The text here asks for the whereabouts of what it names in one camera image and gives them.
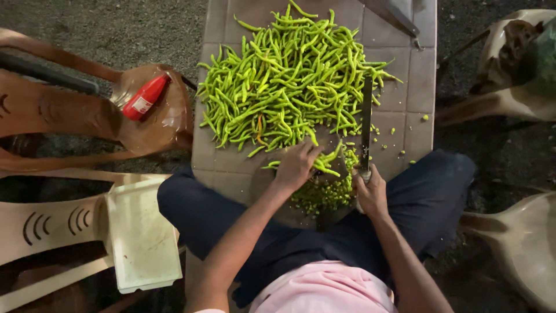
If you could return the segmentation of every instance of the white plastic container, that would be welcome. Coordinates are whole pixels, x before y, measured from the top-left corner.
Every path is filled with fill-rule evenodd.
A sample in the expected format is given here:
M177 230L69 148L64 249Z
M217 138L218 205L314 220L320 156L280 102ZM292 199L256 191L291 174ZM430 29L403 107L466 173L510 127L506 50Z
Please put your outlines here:
M174 227L158 211L164 179L114 188L107 194L116 280L122 294L170 286L182 277Z

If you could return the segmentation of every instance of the gravel ground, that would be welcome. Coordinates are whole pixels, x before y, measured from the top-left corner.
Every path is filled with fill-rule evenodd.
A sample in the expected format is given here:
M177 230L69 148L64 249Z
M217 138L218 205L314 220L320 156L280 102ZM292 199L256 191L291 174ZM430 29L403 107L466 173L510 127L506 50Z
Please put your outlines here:
M518 9L551 8L550 0L439 0L438 59L479 33L491 23ZM206 0L0 0L0 27L22 32L67 51L111 66L130 69L159 62L173 66L196 81ZM437 109L464 96L475 83L478 43L455 58L437 82ZM435 130L435 148L469 155L479 171L467 210L494 213L530 194L513 185L554 188L555 141L551 123L505 131L517 123L507 118L485 118ZM113 145L79 136L51 136L40 155L80 155L94 144L98 151ZM102 165L119 172L173 173L186 167L190 156L182 151ZM493 183L492 179L503 182ZM0 180L2 200L41 202L70 200L104 191L107 186L38 178ZM40 190L30 198L29 189ZM509 287L480 240L460 234L437 259L427 263L457 312L526 312L525 302Z

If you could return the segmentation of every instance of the person's left hand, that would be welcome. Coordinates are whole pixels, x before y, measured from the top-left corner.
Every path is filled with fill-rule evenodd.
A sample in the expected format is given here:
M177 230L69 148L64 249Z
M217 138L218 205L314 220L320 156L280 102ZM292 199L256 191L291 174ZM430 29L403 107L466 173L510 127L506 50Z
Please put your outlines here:
M298 190L311 177L311 167L323 146L304 142L289 147L282 157L274 182L291 193Z

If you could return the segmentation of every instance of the red bottle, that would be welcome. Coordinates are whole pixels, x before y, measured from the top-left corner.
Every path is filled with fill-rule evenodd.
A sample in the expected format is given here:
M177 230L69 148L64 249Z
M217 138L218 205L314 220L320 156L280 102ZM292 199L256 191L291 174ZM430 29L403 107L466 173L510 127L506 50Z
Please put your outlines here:
M168 74L164 73L144 84L123 106L124 116L132 121L139 120L156 102L169 79Z

